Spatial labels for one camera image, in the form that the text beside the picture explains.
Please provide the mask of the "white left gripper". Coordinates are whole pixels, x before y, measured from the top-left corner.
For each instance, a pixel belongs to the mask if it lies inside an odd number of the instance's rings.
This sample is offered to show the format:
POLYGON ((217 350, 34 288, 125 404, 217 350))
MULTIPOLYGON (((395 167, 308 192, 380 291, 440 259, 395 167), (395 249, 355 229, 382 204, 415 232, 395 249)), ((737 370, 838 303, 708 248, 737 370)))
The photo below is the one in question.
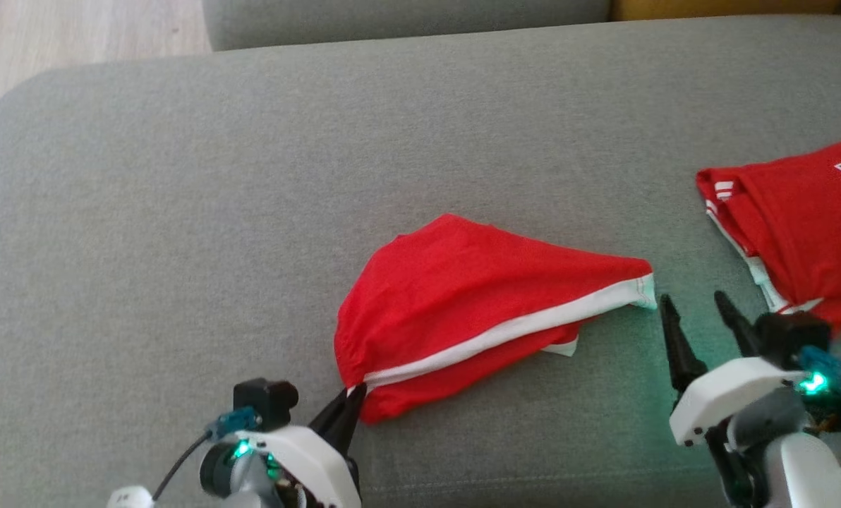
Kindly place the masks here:
POLYGON ((361 507, 343 456, 349 454, 366 395, 366 384, 343 389, 312 419, 310 428, 285 425, 271 432, 248 431, 257 478, 270 485, 282 480, 299 483, 326 506, 361 507))

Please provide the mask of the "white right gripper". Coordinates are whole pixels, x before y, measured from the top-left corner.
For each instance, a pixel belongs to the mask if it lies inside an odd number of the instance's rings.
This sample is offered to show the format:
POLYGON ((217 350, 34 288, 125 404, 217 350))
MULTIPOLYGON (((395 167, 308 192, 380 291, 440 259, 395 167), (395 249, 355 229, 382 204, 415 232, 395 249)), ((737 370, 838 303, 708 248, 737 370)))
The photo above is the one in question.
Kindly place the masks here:
POLYGON ((786 383, 794 386, 806 379, 806 370, 784 370, 759 357, 754 326, 724 291, 715 291, 714 301, 741 356, 747 358, 727 361, 710 372, 689 344, 672 297, 661 295, 658 301, 671 385, 677 392, 669 424, 675 443, 683 447, 705 440, 698 430, 707 432, 786 383))

